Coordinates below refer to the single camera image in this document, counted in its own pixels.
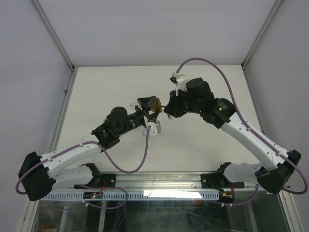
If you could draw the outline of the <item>large brass padlock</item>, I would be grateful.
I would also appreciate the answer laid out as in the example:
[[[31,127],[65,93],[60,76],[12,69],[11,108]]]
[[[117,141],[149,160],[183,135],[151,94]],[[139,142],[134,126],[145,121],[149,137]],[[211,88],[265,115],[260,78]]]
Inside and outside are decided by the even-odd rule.
[[[151,104],[151,110],[155,113],[161,113],[162,112],[162,105],[159,98],[155,98],[154,101]]]

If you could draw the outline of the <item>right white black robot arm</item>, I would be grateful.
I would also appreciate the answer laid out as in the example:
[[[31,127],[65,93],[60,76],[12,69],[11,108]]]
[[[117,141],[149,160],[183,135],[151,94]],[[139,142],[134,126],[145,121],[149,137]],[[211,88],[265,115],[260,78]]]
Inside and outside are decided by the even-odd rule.
[[[266,191],[278,194],[299,163],[301,154],[276,145],[257,131],[225,98],[215,98],[209,84],[202,78],[189,80],[177,75],[170,78],[175,90],[169,94],[164,112],[179,118],[186,113],[200,115],[203,120],[224,131],[257,159],[257,164],[225,162],[216,171],[216,183],[227,187],[232,182],[259,184]]]

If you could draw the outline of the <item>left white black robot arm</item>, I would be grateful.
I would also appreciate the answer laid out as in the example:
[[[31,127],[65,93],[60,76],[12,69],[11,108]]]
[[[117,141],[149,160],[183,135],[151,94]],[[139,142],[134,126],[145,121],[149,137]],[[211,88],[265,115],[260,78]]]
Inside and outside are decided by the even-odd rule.
[[[157,134],[157,117],[161,113],[160,100],[156,96],[138,98],[135,112],[117,106],[104,122],[80,141],[58,151],[38,155],[26,155],[18,173],[15,190],[37,201],[57,188],[86,185],[95,188],[101,183],[101,173],[93,163],[79,168],[69,166],[78,161],[106,152],[120,142],[120,136],[140,126],[145,127],[146,137]]]

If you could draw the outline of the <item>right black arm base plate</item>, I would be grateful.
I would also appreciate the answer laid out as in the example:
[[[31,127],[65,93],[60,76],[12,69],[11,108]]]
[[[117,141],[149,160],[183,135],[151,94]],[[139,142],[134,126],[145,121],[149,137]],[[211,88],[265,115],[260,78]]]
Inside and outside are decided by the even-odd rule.
[[[245,188],[243,182],[229,182],[224,176],[215,173],[204,173],[200,175],[201,187],[203,189],[216,189],[223,191],[223,189],[242,189]]]

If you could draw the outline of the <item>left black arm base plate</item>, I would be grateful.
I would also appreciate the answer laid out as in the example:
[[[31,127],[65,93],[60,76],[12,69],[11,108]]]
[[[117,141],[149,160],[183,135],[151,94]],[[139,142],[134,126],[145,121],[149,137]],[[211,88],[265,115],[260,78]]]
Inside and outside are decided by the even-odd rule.
[[[115,187],[116,174],[101,174],[100,177],[93,177],[93,179],[85,186],[90,188],[105,188]]]

